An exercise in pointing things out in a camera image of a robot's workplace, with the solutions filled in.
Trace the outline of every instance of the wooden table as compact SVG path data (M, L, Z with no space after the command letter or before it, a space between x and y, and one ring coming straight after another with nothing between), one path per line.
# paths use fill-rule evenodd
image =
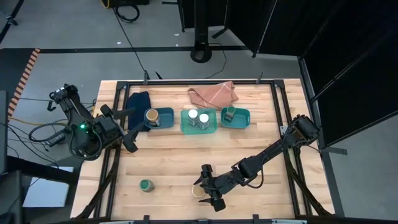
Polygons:
M309 116L300 80L286 79L284 82L292 116ZM101 82L94 114L100 113L103 104L110 107L113 105L116 83L117 81ZM253 214L259 214L260 218L293 218L282 154L264 166L265 181L260 189L235 187L223 196L226 208L220 212L214 212L208 203L198 203L191 188L200 175L202 164L211 164L213 175L223 174L235 162L257 154L278 140L279 127L269 85L236 85L235 92L239 100L233 105L247 108L251 112L249 127L226 129L219 125L214 134L184 136L180 130L180 112L195 108L187 95L188 88L193 86L131 87L130 93L148 91L153 108L172 107L175 111L175 124L170 129L139 133L136 142L139 150L134 154L122 150L112 220L142 220L144 215L150 215L151 220L251 219ZM280 91L278 97L284 123L287 123ZM83 163L71 217L78 215L96 192L103 154L95 161ZM308 188L324 208L333 213L319 153L309 147L302 147L301 160ZM151 193L141 191L139 182L142 179L152 180L155 190ZM258 177L252 185L258 185L260 179ZM304 214L302 194L297 186L296 189L300 211ZM107 195L106 192L102 215L105 212Z

